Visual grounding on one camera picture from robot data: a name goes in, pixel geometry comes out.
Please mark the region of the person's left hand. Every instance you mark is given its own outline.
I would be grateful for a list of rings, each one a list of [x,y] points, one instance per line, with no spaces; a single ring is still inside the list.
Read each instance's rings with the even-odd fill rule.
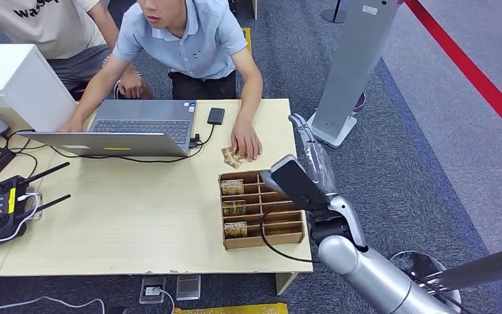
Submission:
[[[237,120],[231,132],[231,146],[235,153],[248,161],[254,161],[261,154],[261,142],[252,123]]]

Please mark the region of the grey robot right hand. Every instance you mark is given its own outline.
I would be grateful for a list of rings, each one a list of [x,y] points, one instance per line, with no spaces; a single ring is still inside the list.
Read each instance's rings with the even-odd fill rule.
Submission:
[[[334,198],[338,191],[331,159],[325,148],[316,140],[307,121],[300,114],[292,113],[288,120],[297,128],[303,142],[307,175],[329,199]]]

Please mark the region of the person's hand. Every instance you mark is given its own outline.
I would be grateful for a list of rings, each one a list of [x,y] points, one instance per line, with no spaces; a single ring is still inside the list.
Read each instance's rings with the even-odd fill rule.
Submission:
[[[124,72],[115,87],[116,99],[142,99],[144,81],[138,72]]]

